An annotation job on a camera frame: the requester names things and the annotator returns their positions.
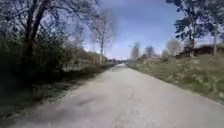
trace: leafy tree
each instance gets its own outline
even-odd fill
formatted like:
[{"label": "leafy tree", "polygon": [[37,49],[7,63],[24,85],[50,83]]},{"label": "leafy tree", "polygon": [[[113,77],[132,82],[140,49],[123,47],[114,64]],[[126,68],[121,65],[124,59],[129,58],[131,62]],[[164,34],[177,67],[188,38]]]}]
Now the leafy tree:
[{"label": "leafy tree", "polygon": [[183,19],[175,23],[176,37],[182,40],[188,38],[190,44],[187,45],[187,49],[190,51],[195,47],[195,39],[206,34],[204,23],[200,22],[201,1],[203,0],[166,0],[168,4],[174,4],[177,7],[177,12],[184,14]]},{"label": "leafy tree", "polygon": [[217,54],[217,39],[221,37],[220,27],[224,24],[224,1],[203,0],[200,5],[203,16],[201,21],[205,23],[210,35],[214,36],[214,55]]},{"label": "leafy tree", "polygon": [[181,51],[181,43],[178,40],[172,39],[167,43],[166,49],[169,55],[175,56]]},{"label": "leafy tree", "polygon": [[145,48],[145,55],[147,58],[151,58],[155,54],[154,48],[152,46],[147,46]]}]

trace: gravel road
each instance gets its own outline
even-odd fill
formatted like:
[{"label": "gravel road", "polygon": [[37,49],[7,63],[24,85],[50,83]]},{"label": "gravel road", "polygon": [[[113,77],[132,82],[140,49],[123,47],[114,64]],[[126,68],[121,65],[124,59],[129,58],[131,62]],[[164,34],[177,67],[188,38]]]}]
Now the gravel road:
[{"label": "gravel road", "polygon": [[119,65],[10,128],[224,128],[224,106]]}]

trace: sky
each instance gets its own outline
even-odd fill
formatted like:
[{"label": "sky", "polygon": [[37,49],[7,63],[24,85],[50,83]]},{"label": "sky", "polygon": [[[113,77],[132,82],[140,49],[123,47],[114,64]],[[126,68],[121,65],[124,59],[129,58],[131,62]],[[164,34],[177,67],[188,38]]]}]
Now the sky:
[{"label": "sky", "polygon": [[147,45],[152,45],[156,53],[161,53],[166,43],[175,37],[175,20],[182,17],[176,7],[166,4],[165,0],[101,1],[116,22],[113,45],[105,53],[109,58],[129,58],[135,42],[140,42],[142,52]]}]

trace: tree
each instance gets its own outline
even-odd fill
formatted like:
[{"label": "tree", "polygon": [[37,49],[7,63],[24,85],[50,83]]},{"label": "tree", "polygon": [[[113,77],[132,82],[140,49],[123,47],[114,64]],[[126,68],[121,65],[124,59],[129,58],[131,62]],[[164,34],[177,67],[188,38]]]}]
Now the tree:
[{"label": "tree", "polygon": [[162,57],[162,58],[167,58],[167,57],[169,57],[169,53],[168,53],[168,51],[167,51],[167,50],[163,50],[163,52],[162,52],[162,54],[161,54],[161,57]]},{"label": "tree", "polygon": [[170,40],[167,43],[166,51],[171,56],[177,55],[181,51],[181,43],[175,39]]},{"label": "tree", "polygon": [[184,17],[181,20],[177,20],[175,23],[177,38],[182,40],[188,38],[190,44],[188,48],[193,55],[193,49],[195,47],[195,39],[205,36],[204,23],[200,22],[202,12],[199,8],[203,0],[166,0],[169,4],[174,4],[177,7],[177,12],[183,12]]},{"label": "tree", "polygon": [[23,62],[30,61],[39,34],[65,34],[64,19],[89,21],[97,16],[96,0],[2,0],[2,21],[23,37]]},{"label": "tree", "polygon": [[151,58],[155,54],[154,48],[151,45],[147,46],[145,48],[145,54],[146,54],[147,58]]},{"label": "tree", "polygon": [[206,24],[206,29],[210,35],[214,36],[213,54],[217,54],[217,40],[221,36],[220,26],[224,24],[224,1],[223,0],[203,0],[200,6],[202,10],[202,22]]},{"label": "tree", "polygon": [[104,11],[93,21],[92,38],[93,42],[100,48],[100,62],[103,63],[103,53],[105,48],[111,44],[114,33],[114,22],[112,15]]},{"label": "tree", "polygon": [[139,47],[140,47],[140,44],[139,42],[136,42],[132,48],[132,51],[131,51],[131,59],[136,61],[139,56],[140,56],[140,50],[139,50]]}]

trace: grassy bank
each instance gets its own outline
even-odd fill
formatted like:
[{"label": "grassy bank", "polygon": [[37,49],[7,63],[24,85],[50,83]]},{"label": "grassy bank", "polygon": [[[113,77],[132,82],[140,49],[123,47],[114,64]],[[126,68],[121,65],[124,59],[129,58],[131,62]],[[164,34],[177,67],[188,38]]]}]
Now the grassy bank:
[{"label": "grassy bank", "polygon": [[203,55],[195,58],[136,62],[130,67],[163,81],[224,104],[224,59]]},{"label": "grassy bank", "polygon": [[31,108],[34,105],[41,104],[43,101],[51,101],[63,96],[63,92],[80,86],[77,83],[80,80],[93,78],[106,69],[114,65],[104,65],[92,68],[85,68],[80,71],[62,72],[63,78],[57,82],[33,85],[32,90],[21,89],[14,93],[4,96],[0,95],[0,127],[11,124],[14,118],[21,110]]}]

